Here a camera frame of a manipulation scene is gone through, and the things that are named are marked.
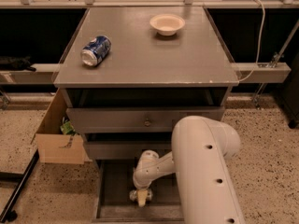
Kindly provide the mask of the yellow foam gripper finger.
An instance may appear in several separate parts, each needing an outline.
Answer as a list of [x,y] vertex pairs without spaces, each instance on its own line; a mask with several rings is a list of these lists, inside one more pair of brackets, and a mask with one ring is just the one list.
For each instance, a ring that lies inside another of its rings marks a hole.
[[148,191],[146,189],[138,189],[136,191],[136,197],[139,207],[144,207],[148,197]]

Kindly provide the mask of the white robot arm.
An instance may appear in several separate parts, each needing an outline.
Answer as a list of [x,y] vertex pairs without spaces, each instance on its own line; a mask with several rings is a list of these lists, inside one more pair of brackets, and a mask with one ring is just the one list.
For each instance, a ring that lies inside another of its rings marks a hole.
[[151,183],[175,174],[185,224],[246,224],[225,163],[239,149],[240,137],[230,125],[199,116],[183,118],[173,129],[169,153],[142,153],[130,199],[143,207],[151,198]]

